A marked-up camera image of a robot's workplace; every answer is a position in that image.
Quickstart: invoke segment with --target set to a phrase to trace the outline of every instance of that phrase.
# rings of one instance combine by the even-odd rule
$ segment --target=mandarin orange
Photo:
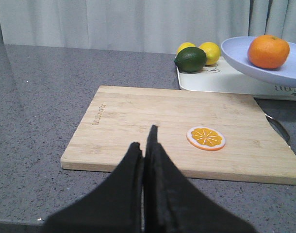
[[[251,42],[247,56],[257,67],[275,69],[285,63],[289,52],[287,41],[274,35],[261,35]]]

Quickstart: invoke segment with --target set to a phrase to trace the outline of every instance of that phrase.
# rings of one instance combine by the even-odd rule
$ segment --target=orange
[[[256,37],[248,48],[248,59],[257,67],[276,69],[284,64],[289,55],[287,41],[274,35]]]
[[[225,137],[217,130],[196,126],[187,132],[188,141],[203,150],[220,150],[225,146]]]

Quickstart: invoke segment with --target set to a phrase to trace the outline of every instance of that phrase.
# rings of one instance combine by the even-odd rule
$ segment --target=green lime
[[[198,47],[187,47],[181,50],[174,62],[178,69],[183,72],[197,72],[206,64],[206,54]]]

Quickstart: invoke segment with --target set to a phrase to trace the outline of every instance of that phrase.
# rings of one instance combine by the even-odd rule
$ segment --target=yellow lemon
[[[205,42],[199,46],[200,49],[204,50],[206,54],[206,65],[215,64],[221,55],[219,46],[213,42]]]
[[[182,44],[178,47],[176,54],[178,54],[180,51],[182,51],[183,49],[185,49],[185,48],[187,48],[187,47],[196,47],[196,45],[193,44],[193,43],[190,43],[190,42],[182,43]]]

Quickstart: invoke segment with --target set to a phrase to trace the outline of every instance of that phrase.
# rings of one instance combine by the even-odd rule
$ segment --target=toy orange slice
[[[225,146],[225,137],[217,130],[196,126],[187,132],[188,141],[202,150],[220,150]]]

